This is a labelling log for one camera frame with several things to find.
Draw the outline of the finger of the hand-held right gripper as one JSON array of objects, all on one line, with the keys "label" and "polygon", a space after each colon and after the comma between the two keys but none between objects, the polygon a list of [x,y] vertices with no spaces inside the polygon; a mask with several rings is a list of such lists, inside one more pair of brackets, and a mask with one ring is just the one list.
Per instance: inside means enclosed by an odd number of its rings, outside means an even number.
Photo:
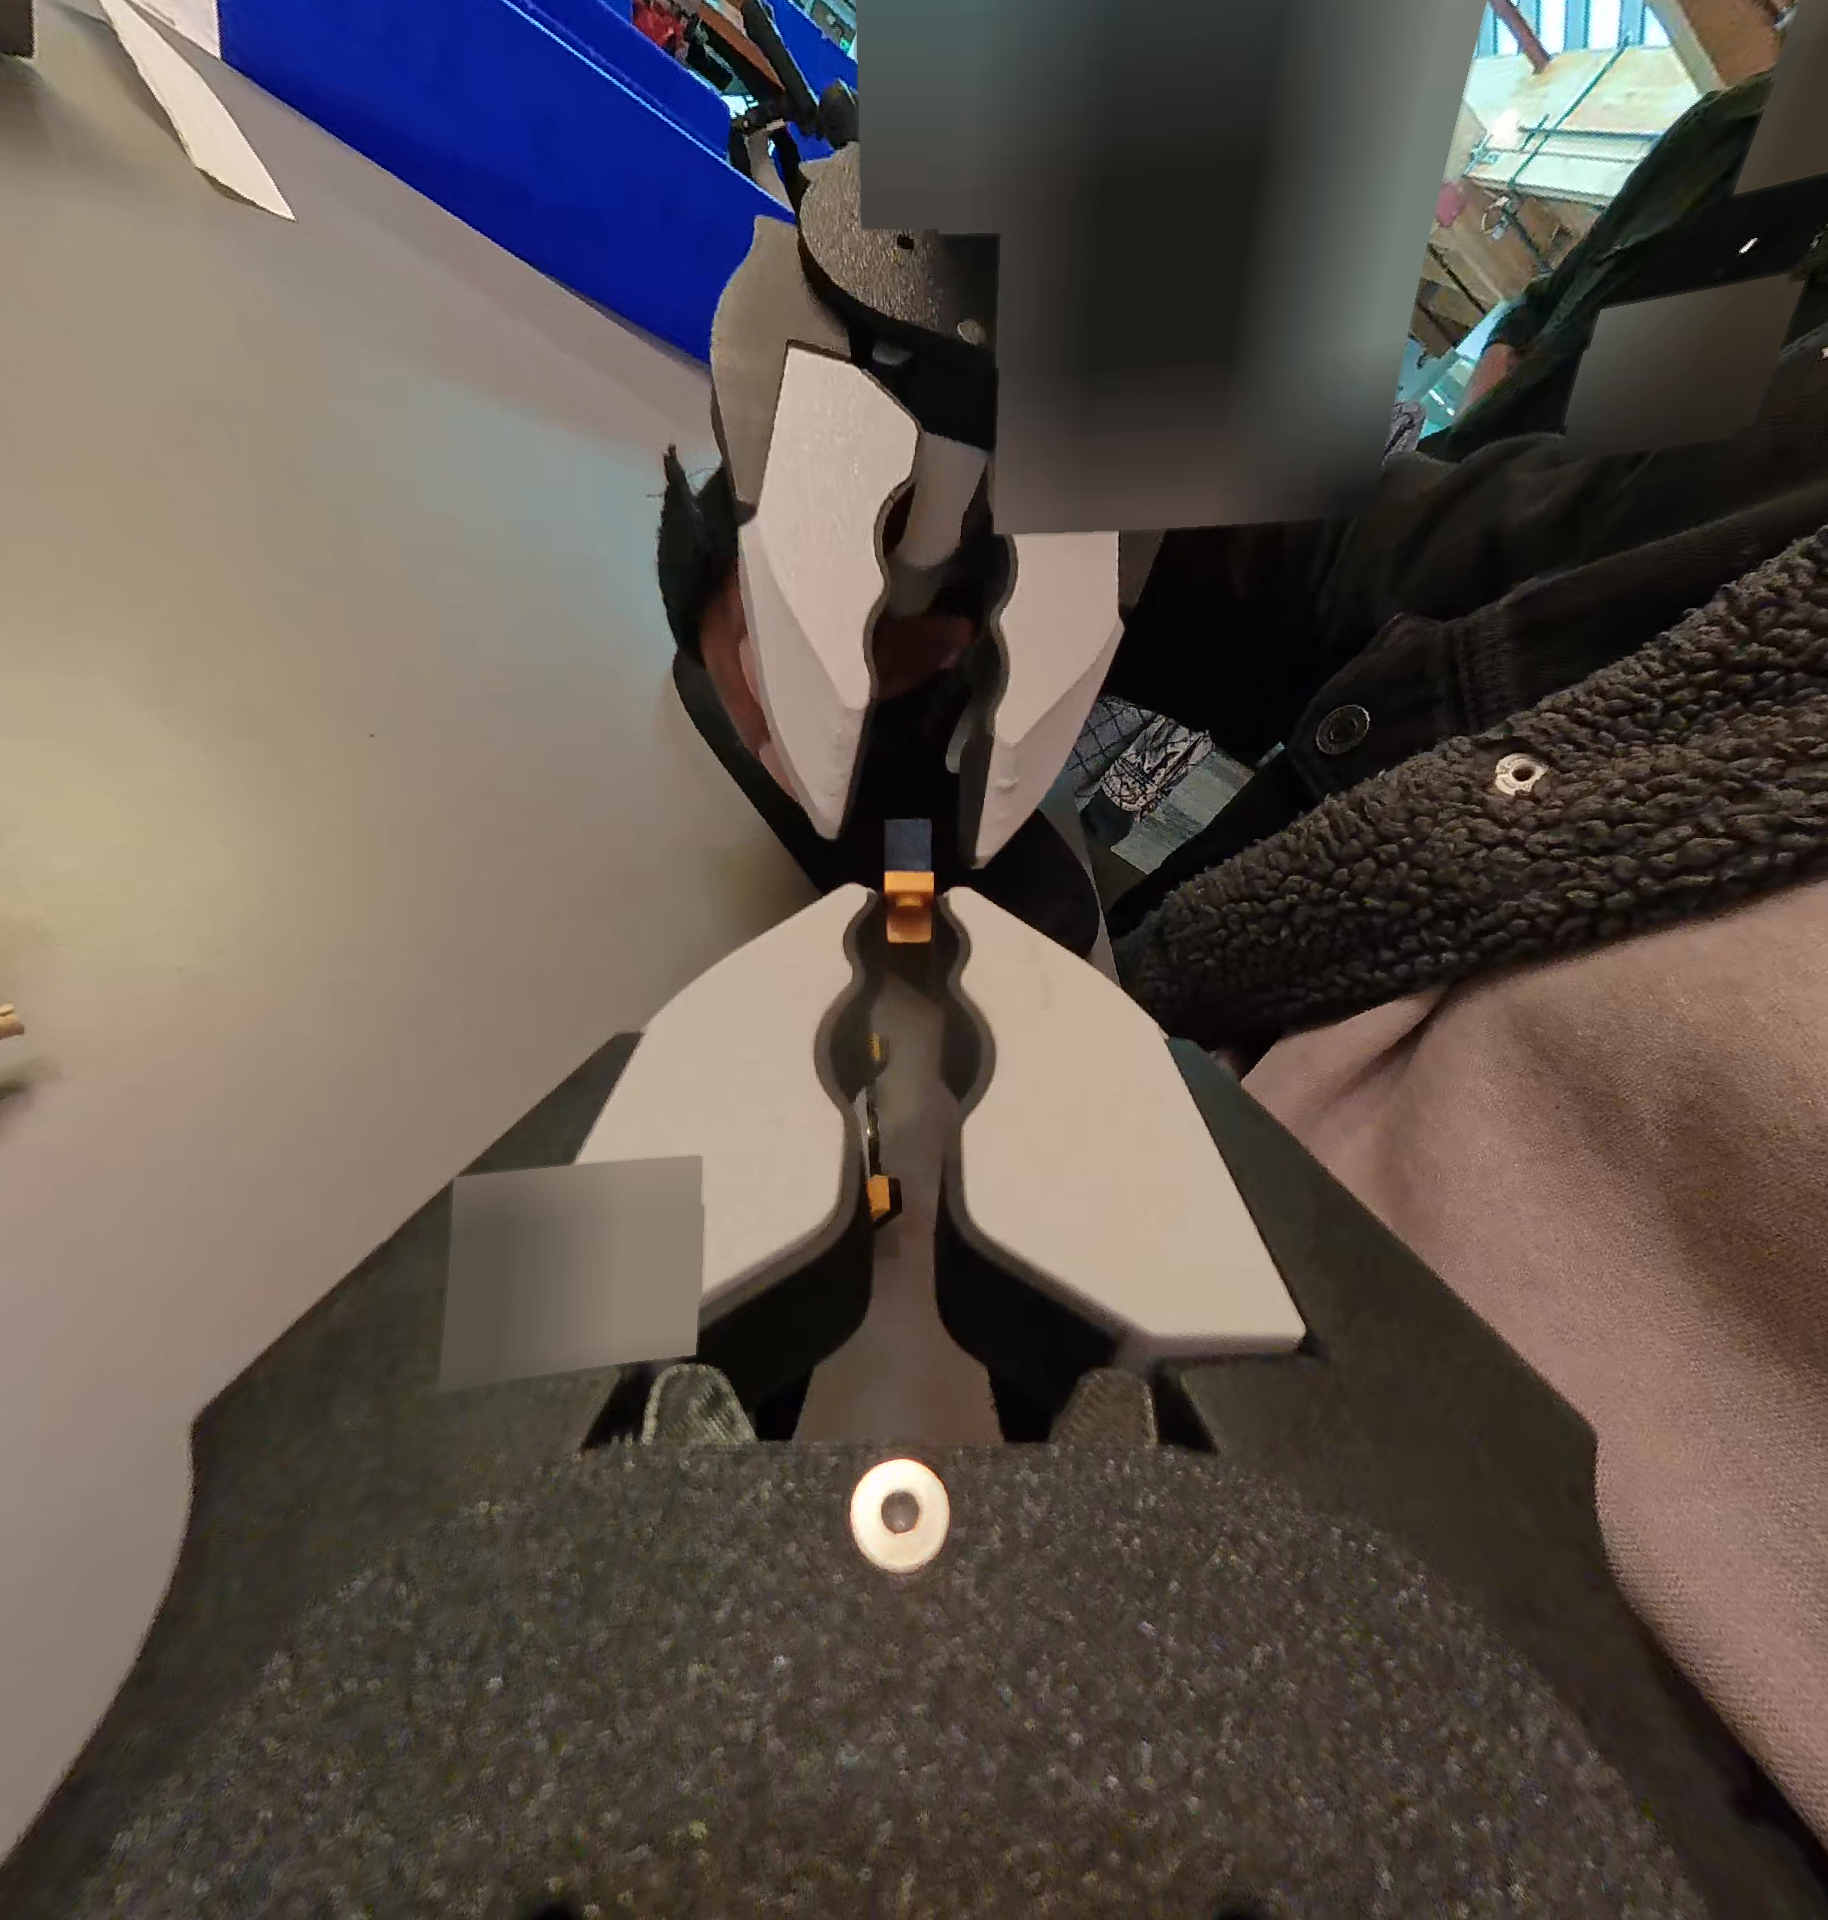
[{"label": "finger of the hand-held right gripper", "polygon": [[993,536],[984,623],[956,722],[956,845],[969,868],[1054,786],[1122,638],[1117,530]]},{"label": "finger of the hand-held right gripper", "polygon": [[785,784],[836,837],[879,699],[871,623],[887,601],[881,526],[918,472],[923,430],[867,370],[785,352],[737,597]]}]

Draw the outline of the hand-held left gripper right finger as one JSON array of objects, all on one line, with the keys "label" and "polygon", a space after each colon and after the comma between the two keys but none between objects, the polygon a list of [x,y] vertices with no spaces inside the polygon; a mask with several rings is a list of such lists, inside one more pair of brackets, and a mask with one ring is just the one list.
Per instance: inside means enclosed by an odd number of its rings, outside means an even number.
[{"label": "hand-held left gripper right finger", "polygon": [[945,1221],[993,1272],[945,1285],[950,1333],[1028,1385],[1301,1348],[1306,1317],[1170,1035],[969,886],[939,914],[976,1069]]}]

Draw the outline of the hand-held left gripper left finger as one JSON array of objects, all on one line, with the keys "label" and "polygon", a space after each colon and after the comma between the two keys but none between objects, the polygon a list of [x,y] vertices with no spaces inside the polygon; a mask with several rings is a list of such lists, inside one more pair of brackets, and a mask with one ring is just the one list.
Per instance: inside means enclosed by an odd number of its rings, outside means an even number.
[{"label": "hand-held left gripper left finger", "polygon": [[699,1344],[735,1389],[801,1389],[871,1305],[855,931],[836,886],[681,987],[616,1074],[580,1166],[699,1162]]}]

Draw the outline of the person's right forearm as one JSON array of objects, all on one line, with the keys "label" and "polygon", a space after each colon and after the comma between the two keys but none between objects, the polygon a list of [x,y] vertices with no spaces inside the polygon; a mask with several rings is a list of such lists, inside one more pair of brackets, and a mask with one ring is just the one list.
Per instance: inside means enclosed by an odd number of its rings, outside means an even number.
[{"label": "person's right forearm", "polygon": [[1170,530],[1102,687],[1250,767],[1285,750],[1311,809],[1628,658],[1824,523],[1828,425],[1415,454],[1352,523]]}]

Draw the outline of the person's right hand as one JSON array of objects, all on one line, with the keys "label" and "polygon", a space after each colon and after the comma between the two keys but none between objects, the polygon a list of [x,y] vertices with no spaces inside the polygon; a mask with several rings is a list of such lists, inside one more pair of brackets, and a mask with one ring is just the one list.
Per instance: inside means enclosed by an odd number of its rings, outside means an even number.
[{"label": "person's right hand", "polygon": [[735,722],[735,736],[757,756],[775,731],[757,687],[750,678],[750,613],[737,597],[737,569],[727,569],[720,589],[703,601],[693,637],[699,637],[699,665],[716,682],[720,707]]}]

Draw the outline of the blue storage bin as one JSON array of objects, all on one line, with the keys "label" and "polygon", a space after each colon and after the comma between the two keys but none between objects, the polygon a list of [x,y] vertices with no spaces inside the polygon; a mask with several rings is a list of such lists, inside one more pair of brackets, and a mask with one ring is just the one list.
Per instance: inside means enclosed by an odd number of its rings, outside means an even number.
[{"label": "blue storage bin", "polygon": [[625,6],[224,0],[219,52],[257,88],[572,294],[709,357],[778,159]]}]

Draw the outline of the white paper bag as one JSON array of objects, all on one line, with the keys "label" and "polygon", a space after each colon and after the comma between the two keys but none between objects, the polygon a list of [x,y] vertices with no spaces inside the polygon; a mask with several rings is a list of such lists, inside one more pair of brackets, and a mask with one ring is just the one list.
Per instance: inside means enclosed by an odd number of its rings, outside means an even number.
[{"label": "white paper bag", "polygon": [[178,52],[178,45],[164,35],[164,26],[214,26],[201,48],[219,52],[219,6],[209,6],[209,16],[185,16],[178,6],[164,9],[164,6],[105,0],[98,9],[116,48],[129,52],[139,84],[164,110],[185,163],[226,198],[260,208],[279,222],[297,222],[289,200],[279,198],[276,178],[237,130],[232,110],[214,95],[201,68],[193,68]]}]

